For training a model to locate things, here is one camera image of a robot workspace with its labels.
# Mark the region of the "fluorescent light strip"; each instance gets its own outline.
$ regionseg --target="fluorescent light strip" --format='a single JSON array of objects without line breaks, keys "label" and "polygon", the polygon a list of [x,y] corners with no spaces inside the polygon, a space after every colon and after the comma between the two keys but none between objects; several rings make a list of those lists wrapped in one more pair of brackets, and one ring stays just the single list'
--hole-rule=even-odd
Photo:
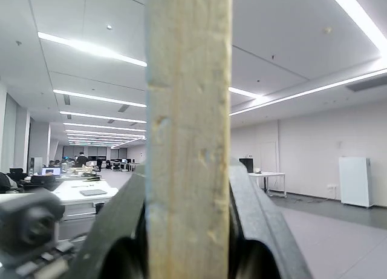
[{"label": "fluorescent light strip", "polygon": [[70,143],[69,145],[71,145],[71,146],[93,146],[93,147],[114,147],[114,145],[84,144],[84,143],[81,143],[81,144]]},{"label": "fluorescent light strip", "polygon": [[60,111],[61,114],[70,114],[72,116],[79,116],[79,117],[94,117],[96,119],[105,119],[105,120],[121,120],[122,122],[132,122],[132,123],[146,123],[144,120],[131,120],[131,119],[122,119],[120,117],[106,117],[106,116],[96,116],[95,114],[80,114],[80,113],[73,113],[70,111]]},{"label": "fluorescent light strip", "polygon": [[121,142],[104,142],[104,141],[82,141],[82,140],[78,140],[78,141],[74,141],[74,140],[69,140],[69,142],[71,143],[95,143],[95,144],[104,144],[104,145],[119,145],[121,143],[123,143],[122,141]]},{"label": "fluorescent light strip", "polygon": [[133,107],[146,108],[146,105],[142,103],[126,102],[124,100],[118,100],[118,99],[107,99],[105,97],[100,97],[100,96],[90,96],[88,94],[83,94],[83,93],[74,93],[72,91],[54,90],[54,92],[59,94],[67,94],[68,96],[83,97],[85,99],[101,100],[102,102],[112,102],[112,103],[119,103],[120,105],[132,105]]},{"label": "fluorescent light strip", "polygon": [[306,96],[307,94],[318,93],[319,91],[323,91],[323,90],[329,90],[330,88],[339,87],[341,85],[350,84],[352,82],[364,80],[364,79],[367,79],[367,78],[370,78],[370,77],[373,77],[373,76],[378,76],[378,75],[385,74],[385,73],[387,73],[387,69],[383,69],[383,70],[375,71],[375,72],[372,72],[372,73],[364,74],[364,75],[357,76],[357,77],[354,77],[354,78],[350,78],[350,79],[346,79],[346,80],[343,80],[343,81],[335,82],[334,84],[329,84],[329,85],[325,85],[323,87],[315,88],[313,90],[308,90],[308,91],[304,91],[302,93],[294,94],[292,96],[283,97],[282,99],[273,100],[272,102],[262,103],[260,105],[256,105],[256,106],[251,107],[251,108],[246,108],[246,109],[241,110],[241,111],[236,111],[234,113],[229,114],[229,116],[234,116],[236,114],[245,113],[246,111],[256,110],[257,108],[267,107],[268,105],[274,105],[275,103],[284,102],[284,101],[290,100],[290,99],[295,99],[296,97]]},{"label": "fluorescent light strip", "polygon": [[134,140],[128,141],[128,142],[126,142],[126,143],[119,144],[119,145],[117,145],[117,146],[112,147],[112,149],[115,148],[115,147],[119,147],[119,146],[122,146],[122,145],[129,144],[129,143],[134,142],[134,141],[138,141],[138,140],[140,140],[140,139],[141,139],[141,138],[138,138],[138,139],[134,139]]},{"label": "fluorescent light strip", "polygon": [[143,62],[141,60],[137,60],[134,58],[130,58],[130,57],[127,57],[125,55],[118,54],[118,53],[113,52],[110,49],[107,49],[106,47],[103,47],[103,46],[94,45],[92,43],[84,42],[84,41],[77,41],[77,40],[69,40],[69,39],[65,39],[65,38],[60,38],[60,37],[53,36],[53,35],[46,34],[46,33],[42,33],[42,32],[38,32],[37,35],[41,39],[52,41],[52,42],[63,44],[63,45],[67,45],[67,46],[73,47],[75,49],[78,49],[82,52],[87,52],[87,53],[97,55],[100,57],[113,58],[113,59],[117,59],[117,60],[131,63],[131,64],[136,64],[136,65],[139,65],[142,67],[146,67],[146,62]]},{"label": "fluorescent light strip", "polygon": [[86,133],[86,134],[98,134],[98,135],[107,135],[107,136],[122,136],[122,137],[135,137],[140,138],[144,135],[135,135],[135,134],[121,134],[121,133],[108,133],[108,132],[94,132],[94,131],[79,131],[79,130],[65,130],[67,133]]},{"label": "fluorescent light strip", "polygon": [[84,137],[67,137],[69,141],[77,141],[77,140],[82,140],[82,141],[90,141],[90,142],[99,142],[99,141],[108,141],[108,142],[116,142],[116,143],[123,143],[123,142],[127,142],[127,141],[130,141],[130,139],[127,139],[127,140],[110,140],[110,139],[95,139],[95,138],[84,138]]},{"label": "fluorescent light strip", "polygon": [[66,126],[85,126],[87,128],[101,128],[101,129],[113,129],[122,131],[133,131],[133,132],[146,132],[146,130],[130,129],[130,128],[118,128],[116,126],[98,126],[98,125],[84,125],[82,123],[63,123]]},{"label": "fluorescent light strip", "polygon": [[229,87],[229,91],[232,92],[232,93],[241,94],[243,96],[252,97],[254,99],[259,99],[260,97],[262,97],[259,94],[251,93],[251,92],[245,91],[245,90],[239,90],[239,89],[237,89],[235,87]]},{"label": "fluorescent light strip", "polygon": [[106,136],[106,135],[87,135],[87,134],[71,134],[71,133],[67,133],[67,138],[78,138],[78,139],[88,139],[87,137],[92,137],[93,138],[109,138],[109,139],[118,139],[120,138],[121,140],[123,139],[132,139],[134,137],[116,137],[116,136]]},{"label": "fluorescent light strip", "polygon": [[357,26],[367,35],[369,40],[380,50],[383,56],[387,56],[387,39],[367,15],[362,6],[356,0],[335,0],[350,16]]}]

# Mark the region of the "gray floor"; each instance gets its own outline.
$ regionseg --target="gray floor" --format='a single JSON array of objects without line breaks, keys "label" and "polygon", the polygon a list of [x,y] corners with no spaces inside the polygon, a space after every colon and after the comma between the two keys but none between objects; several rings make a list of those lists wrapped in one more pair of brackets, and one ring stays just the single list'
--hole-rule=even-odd
[{"label": "gray floor", "polygon": [[[100,174],[117,188],[132,175],[107,169]],[[387,209],[291,194],[272,200],[281,209],[315,279],[386,278]],[[84,222],[83,228],[92,223]],[[77,224],[62,229],[80,232],[81,222]]]},{"label": "gray floor", "polygon": [[98,175],[101,175],[111,187],[120,189],[132,176],[133,172],[120,172],[110,169],[101,169]]},{"label": "gray floor", "polygon": [[315,279],[384,279],[387,230],[281,208]]},{"label": "gray floor", "polygon": [[287,198],[271,197],[272,201],[280,207],[294,209],[296,211],[309,212],[324,217],[345,220],[365,226],[387,229],[387,209],[374,206],[362,208],[359,206],[343,205],[337,200],[325,200],[314,197],[306,197],[296,194],[288,194]]}]

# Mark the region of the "wooden plank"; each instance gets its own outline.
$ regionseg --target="wooden plank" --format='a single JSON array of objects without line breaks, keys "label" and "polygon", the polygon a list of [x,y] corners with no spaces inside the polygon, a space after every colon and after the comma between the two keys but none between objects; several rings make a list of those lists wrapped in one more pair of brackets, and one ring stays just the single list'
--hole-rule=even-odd
[{"label": "wooden plank", "polygon": [[231,0],[148,0],[151,279],[227,278]]}]

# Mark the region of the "white ceiling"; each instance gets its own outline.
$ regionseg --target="white ceiling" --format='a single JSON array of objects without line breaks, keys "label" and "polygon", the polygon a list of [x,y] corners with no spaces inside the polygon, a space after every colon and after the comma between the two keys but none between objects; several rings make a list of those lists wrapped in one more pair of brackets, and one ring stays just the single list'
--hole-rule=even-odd
[{"label": "white ceiling", "polygon": [[[305,85],[341,80],[341,73],[367,71],[379,51],[334,0],[233,0],[232,86],[266,95],[301,92]],[[387,34],[387,0],[358,0]],[[70,96],[53,89],[146,103],[146,68],[93,56],[39,40],[37,32],[87,41],[145,61],[145,0],[0,0],[0,76],[8,92],[35,120],[51,123],[51,134],[67,143],[66,130],[133,133],[64,126],[64,122],[145,129],[145,125],[73,116],[59,111],[146,119],[146,109]],[[330,34],[324,29],[332,28]],[[250,97],[230,94],[232,108]],[[336,88],[231,117],[232,126],[387,99],[387,88],[360,93]]]}]

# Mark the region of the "power outlet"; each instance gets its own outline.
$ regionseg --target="power outlet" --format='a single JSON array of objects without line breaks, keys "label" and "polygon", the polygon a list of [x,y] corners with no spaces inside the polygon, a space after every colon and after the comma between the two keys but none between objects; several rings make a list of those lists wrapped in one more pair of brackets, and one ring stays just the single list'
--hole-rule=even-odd
[{"label": "power outlet", "polygon": [[337,188],[337,184],[328,184],[327,185],[327,190],[329,192],[336,190],[336,188]]}]

